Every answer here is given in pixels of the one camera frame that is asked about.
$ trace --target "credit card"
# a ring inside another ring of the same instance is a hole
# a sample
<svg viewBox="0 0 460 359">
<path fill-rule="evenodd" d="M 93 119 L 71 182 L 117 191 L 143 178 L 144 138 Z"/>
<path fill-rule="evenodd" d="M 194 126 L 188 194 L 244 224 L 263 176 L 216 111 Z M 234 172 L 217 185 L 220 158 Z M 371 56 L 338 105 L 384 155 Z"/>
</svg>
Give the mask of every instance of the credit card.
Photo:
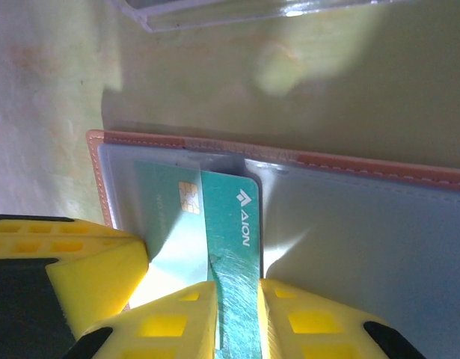
<svg viewBox="0 0 460 359">
<path fill-rule="evenodd" d="M 214 280 L 215 357 L 260 358 L 258 185 L 247 177 L 152 162 L 136 162 L 135 173 L 151 266 L 130 306 Z"/>
<path fill-rule="evenodd" d="M 250 178 L 201 172 L 209 278 L 218 288 L 216 358 L 261 358 L 257 313 L 260 201 Z"/>
</svg>

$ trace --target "transparent plastic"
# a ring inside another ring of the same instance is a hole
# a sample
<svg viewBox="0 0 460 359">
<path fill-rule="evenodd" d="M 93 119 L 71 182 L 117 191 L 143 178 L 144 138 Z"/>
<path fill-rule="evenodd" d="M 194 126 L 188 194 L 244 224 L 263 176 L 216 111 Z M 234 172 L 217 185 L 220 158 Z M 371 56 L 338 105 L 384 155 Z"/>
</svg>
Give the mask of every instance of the transparent plastic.
<svg viewBox="0 0 460 359">
<path fill-rule="evenodd" d="M 217 25 L 399 0 L 109 0 L 147 31 Z"/>
</svg>

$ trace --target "table surface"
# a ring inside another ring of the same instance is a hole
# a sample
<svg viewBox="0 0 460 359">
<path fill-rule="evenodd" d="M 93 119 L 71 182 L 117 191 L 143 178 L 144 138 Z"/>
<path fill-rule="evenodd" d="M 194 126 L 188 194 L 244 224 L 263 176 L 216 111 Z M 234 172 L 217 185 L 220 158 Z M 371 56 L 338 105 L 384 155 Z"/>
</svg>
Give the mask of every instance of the table surface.
<svg viewBox="0 0 460 359">
<path fill-rule="evenodd" d="M 0 212 L 101 222 L 93 128 L 460 168 L 460 1 L 149 34 L 105 1 L 0 0 Z"/>
</svg>

